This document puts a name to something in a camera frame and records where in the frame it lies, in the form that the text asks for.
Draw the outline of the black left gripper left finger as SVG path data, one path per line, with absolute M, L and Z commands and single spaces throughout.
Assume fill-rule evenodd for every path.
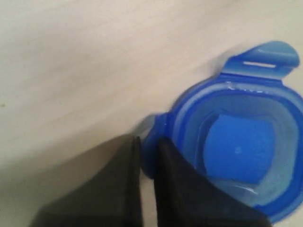
M 94 177 L 40 209 L 32 226 L 142 227 L 140 152 L 131 136 Z

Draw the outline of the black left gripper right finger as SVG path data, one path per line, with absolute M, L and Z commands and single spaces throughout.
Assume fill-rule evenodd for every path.
M 200 175 L 168 138 L 157 145 L 154 189 L 160 227 L 270 227 L 262 212 Z

